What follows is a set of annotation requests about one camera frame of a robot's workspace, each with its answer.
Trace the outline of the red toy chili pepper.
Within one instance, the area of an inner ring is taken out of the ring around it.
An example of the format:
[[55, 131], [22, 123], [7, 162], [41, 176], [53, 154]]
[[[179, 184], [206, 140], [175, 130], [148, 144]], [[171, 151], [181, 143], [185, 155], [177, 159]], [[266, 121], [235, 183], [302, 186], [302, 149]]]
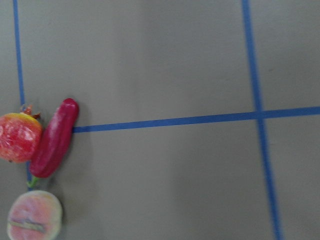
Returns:
[[36, 186], [39, 179], [50, 177], [59, 168], [69, 149], [78, 115], [79, 105], [72, 98], [63, 100], [56, 109], [30, 160], [28, 169], [31, 180], [27, 182], [30, 189]]

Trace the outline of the red toy pomegranate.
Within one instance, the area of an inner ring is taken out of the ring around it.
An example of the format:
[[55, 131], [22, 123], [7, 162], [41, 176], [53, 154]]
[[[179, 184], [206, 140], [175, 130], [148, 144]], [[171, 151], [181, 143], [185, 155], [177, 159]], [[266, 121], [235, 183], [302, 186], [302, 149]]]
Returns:
[[11, 163], [24, 163], [34, 155], [42, 136], [40, 114], [33, 106], [22, 106], [21, 112], [0, 117], [0, 158]]

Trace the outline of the pink green toy peach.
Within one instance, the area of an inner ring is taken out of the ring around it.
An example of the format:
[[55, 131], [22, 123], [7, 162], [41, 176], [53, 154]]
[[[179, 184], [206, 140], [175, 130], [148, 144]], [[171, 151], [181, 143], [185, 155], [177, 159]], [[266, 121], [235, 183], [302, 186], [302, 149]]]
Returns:
[[7, 217], [11, 240], [54, 240], [62, 227], [63, 208], [58, 198], [44, 190], [20, 195]]

